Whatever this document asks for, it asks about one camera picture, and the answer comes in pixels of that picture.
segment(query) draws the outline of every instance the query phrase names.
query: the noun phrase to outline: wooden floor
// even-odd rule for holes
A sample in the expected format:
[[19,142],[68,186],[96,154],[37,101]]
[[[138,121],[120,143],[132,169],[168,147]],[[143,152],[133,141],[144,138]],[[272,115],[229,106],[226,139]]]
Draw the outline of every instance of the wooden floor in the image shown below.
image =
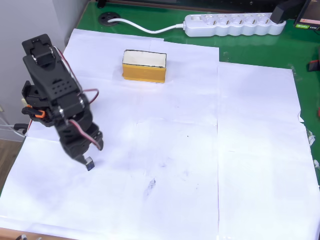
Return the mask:
[[0,139],[0,195],[7,176],[20,151],[22,142]]

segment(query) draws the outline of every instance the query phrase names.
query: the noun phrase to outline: white wall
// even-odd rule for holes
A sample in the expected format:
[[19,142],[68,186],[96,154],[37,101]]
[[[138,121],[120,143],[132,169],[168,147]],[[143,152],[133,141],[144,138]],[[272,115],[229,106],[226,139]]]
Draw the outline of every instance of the white wall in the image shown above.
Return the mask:
[[[21,113],[22,88],[31,80],[22,58],[21,43],[48,34],[53,45],[65,49],[72,29],[88,0],[1,0],[0,1],[0,117],[10,124],[29,123]],[[0,139],[22,141],[6,127],[0,127]]]

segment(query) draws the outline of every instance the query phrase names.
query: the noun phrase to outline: ink mark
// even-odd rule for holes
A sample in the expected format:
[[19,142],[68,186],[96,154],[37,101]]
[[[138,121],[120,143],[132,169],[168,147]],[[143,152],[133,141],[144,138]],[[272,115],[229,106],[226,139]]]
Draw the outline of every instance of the ink mark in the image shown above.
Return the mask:
[[151,194],[151,191],[155,187],[155,185],[156,185],[156,180],[152,179],[149,183],[149,186],[144,191],[144,198],[147,198]]

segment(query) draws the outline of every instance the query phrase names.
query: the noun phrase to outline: power cord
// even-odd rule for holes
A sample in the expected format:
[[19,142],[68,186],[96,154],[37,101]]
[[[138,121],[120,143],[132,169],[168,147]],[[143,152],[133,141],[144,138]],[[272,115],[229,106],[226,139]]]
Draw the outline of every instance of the power cord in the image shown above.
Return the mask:
[[140,30],[142,30],[142,31],[144,31],[146,33],[149,33],[149,34],[159,34],[159,33],[168,31],[170,29],[183,29],[185,27],[184,23],[181,23],[181,24],[176,24],[176,25],[173,25],[173,26],[168,26],[168,27],[166,27],[164,29],[160,29],[160,30],[157,30],[157,31],[151,31],[151,30],[145,29],[142,26],[139,26],[138,24],[135,24],[132,21],[129,21],[129,20],[126,20],[126,19],[123,19],[123,18],[113,18],[113,19],[108,21],[108,23],[112,23],[112,22],[123,22],[123,23],[126,23],[126,24],[130,24],[131,26],[134,26],[137,29],[140,29]]

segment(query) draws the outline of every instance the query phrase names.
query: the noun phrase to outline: white cable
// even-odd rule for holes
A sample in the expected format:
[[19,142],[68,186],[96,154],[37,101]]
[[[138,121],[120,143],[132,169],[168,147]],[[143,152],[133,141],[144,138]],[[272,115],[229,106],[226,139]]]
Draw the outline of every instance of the white cable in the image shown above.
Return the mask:
[[15,125],[1,125],[0,124],[0,127],[8,127],[8,128],[13,128]]
[[2,120],[2,122],[5,123],[6,127],[9,127],[15,134],[19,135],[20,137],[25,137],[25,135],[19,133],[18,131],[16,131],[13,127],[11,127],[12,125],[10,125],[6,120],[4,120],[2,117],[0,117],[0,120]]
[[168,31],[170,29],[183,29],[184,28],[184,24],[181,23],[181,24],[176,24],[176,25],[173,25],[173,26],[168,26],[168,27],[166,27],[164,29],[160,29],[160,30],[157,30],[157,31],[150,31],[148,29],[145,29],[142,26],[139,26],[138,24],[133,23],[132,21],[129,21],[129,20],[126,20],[126,19],[123,19],[123,18],[113,18],[113,19],[108,21],[108,23],[112,23],[112,22],[123,22],[123,23],[126,23],[126,24],[130,24],[131,26],[134,26],[137,29],[140,29],[140,30],[142,30],[142,31],[144,31],[146,33],[149,33],[149,34],[159,34],[159,33]]

